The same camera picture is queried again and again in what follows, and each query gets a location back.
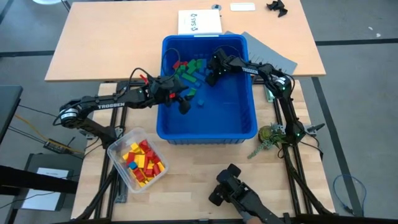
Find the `red wooden block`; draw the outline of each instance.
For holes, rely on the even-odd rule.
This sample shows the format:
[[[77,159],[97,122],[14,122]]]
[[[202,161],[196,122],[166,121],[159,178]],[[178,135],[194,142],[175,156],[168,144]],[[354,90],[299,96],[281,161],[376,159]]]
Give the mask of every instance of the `red wooden block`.
[[[147,169],[146,171],[145,171],[145,176],[147,176],[147,177],[154,177],[155,175],[154,175],[154,170],[153,169]]]
[[[134,169],[132,172],[134,173],[139,182],[143,182],[145,180],[144,175],[139,169]]]
[[[147,153],[148,150],[150,150],[150,146],[148,145],[148,142],[146,140],[143,140],[142,142],[139,143],[139,147]]]
[[[154,161],[154,164],[156,164],[156,163],[160,162],[160,159],[159,159],[159,157],[157,157],[156,154],[155,154],[155,156],[154,156],[154,158],[152,159],[152,161]]]
[[[176,61],[175,64],[173,65],[174,70],[178,69],[179,65],[180,65],[180,61]]]
[[[156,154],[155,154],[155,152],[154,152],[153,150],[148,150],[148,151],[145,153],[145,156],[146,156],[148,159],[153,160],[154,157],[156,156]]]
[[[129,152],[129,155],[128,155],[128,157],[127,157],[127,166],[129,166],[129,164],[132,162],[132,161],[134,161],[134,158],[136,157],[136,155],[134,154],[134,153],[132,153],[132,152]]]
[[[155,173],[155,175],[159,175],[160,174],[160,169],[159,169],[159,166],[157,164],[154,165],[154,173]]]
[[[149,158],[148,158],[147,156],[145,156],[145,163],[144,163],[144,173],[146,173],[146,172],[147,172],[148,163],[149,163]]]

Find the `concrete floor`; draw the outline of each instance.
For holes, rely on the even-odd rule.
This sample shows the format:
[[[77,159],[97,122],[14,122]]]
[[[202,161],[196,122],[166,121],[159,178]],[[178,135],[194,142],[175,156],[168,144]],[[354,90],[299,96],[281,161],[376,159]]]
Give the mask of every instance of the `concrete floor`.
[[[67,17],[65,8],[61,4],[41,6],[31,0],[0,0],[0,11],[8,1],[12,1],[11,7],[5,16],[1,14],[4,19],[0,23],[0,52],[54,50]],[[398,37],[398,1],[303,0],[302,4],[316,41]],[[394,144],[398,126],[394,101],[398,94],[395,88],[398,44],[324,46],[318,50],[328,74],[320,78],[320,83],[348,167],[368,190],[365,216],[398,218],[398,152]],[[21,104],[53,114],[57,114],[59,106],[68,100],[98,91],[99,83],[45,83],[50,61],[51,56],[0,58],[0,83],[22,85]],[[301,82],[312,123],[324,123],[312,80],[306,78]],[[83,136],[76,131],[53,127],[51,117],[23,108],[17,113],[31,120],[46,136],[65,143],[76,136],[72,146],[84,148]],[[14,120],[12,125],[30,132],[19,121]],[[341,171],[328,128],[323,128],[318,138],[325,152],[323,165],[331,188]],[[0,164],[23,169],[30,153],[51,152],[39,143],[8,132],[0,146]],[[336,189],[349,205],[342,181],[337,182]],[[357,188],[357,192],[361,199],[361,189]],[[334,194],[332,197],[336,211],[348,215]],[[11,197],[0,196],[0,206],[11,200]],[[4,222],[8,211],[9,207],[0,210],[0,223]],[[70,212],[70,207],[60,212],[20,210],[16,223],[66,221]]]

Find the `wooden table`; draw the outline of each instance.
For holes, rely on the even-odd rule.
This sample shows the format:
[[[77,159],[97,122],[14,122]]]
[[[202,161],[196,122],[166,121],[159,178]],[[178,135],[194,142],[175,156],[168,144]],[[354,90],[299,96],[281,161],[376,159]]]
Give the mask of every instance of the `wooden table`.
[[[112,94],[115,88],[116,84],[113,83],[102,84],[99,95]],[[266,101],[263,86],[254,85],[253,93],[258,126],[275,123],[273,105]],[[292,97],[297,116],[303,124],[310,124],[299,81],[296,81]],[[129,193],[127,203],[115,204],[114,221],[240,218],[233,205],[223,203],[217,207],[208,201],[208,196],[217,185],[217,174],[230,163],[236,164],[242,170],[239,178],[260,195],[265,206],[280,217],[284,212],[294,216],[284,160],[277,157],[276,148],[263,151],[249,160],[247,155],[259,145],[257,138],[236,145],[174,146],[156,134],[156,114],[156,106],[128,110],[127,131],[136,126],[143,127],[169,161],[170,170],[148,191],[143,194]],[[110,117],[111,110],[102,110],[95,111],[93,119],[107,126]],[[303,142],[316,145],[308,136]],[[318,151],[303,144],[298,146],[308,186],[324,206],[333,211],[333,202]],[[72,211],[73,218],[85,209],[98,189],[104,154],[105,150],[97,149],[83,162]],[[104,196],[103,215],[108,196],[109,193]],[[299,190],[298,197],[301,209],[305,211]]]
[[[233,12],[232,2],[253,2],[255,11]],[[287,15],[265,9],[272,0],[74,2],[46,81],[127,79],[136,67],[160,74],[162,41],[177,34],[178,10],[221,5],[224,31],[248,32],[297,62],[296,77],[325,75],[299,0],[284,1]]]

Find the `green block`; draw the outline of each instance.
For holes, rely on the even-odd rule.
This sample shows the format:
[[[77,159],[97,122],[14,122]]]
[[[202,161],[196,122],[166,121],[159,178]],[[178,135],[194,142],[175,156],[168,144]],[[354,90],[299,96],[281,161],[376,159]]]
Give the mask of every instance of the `green block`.
[[[196,69],[197,69],[196,67],[189,67],[187,73],[192,75],[192,73],[194,73],[196,71]]]
[[[189,91],[187,96],[195,96],[196,93],[197,93],[197,90],[194,88],[191,88],[191,91]]]
[[[201,69],[202,63],[203,63],[203,59],[197,60],[197,69]]]
[[[188,62],[188,68],[196,67],[197,61],[195,59],[192,59],[190,62]]]
[[[192,77],[186,73],[182,74],[182,78],[184,78],[192,83],[195,83],[197,81],[197,79],[195,77]]]

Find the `blue plastic bin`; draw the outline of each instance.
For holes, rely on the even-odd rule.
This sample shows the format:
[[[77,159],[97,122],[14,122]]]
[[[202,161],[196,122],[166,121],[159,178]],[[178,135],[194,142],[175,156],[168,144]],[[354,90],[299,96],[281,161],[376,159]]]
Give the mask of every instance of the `blue plastic bin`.
[[[248,60],[246,39],[241,35],[220,35],[195,37],[172,35],[163,40],[162,52],[169,48],[179,51],[181,61],[206,58],[209,61],[217,47],[228,45],[236,48],[244,60]],[[229,54],[238,56],[235,49],[222,47]],[[177,61],[177,54],[169,51],[164,59],[161,75],[171,75]],[[184,78],[184,84],[197,89],[191,100],[191,109],[180,114],[178,103],[170,107],[159,105],[157,114],[157,134],[171,144],[236,144],[253,138],[257,133],[256,112],[251,86],[247,73],[226,74],[214,87],[202,82],[199,88]],[[182,96],[190,89],[183,91]],[[202,106],[197,101],[203,100]]]

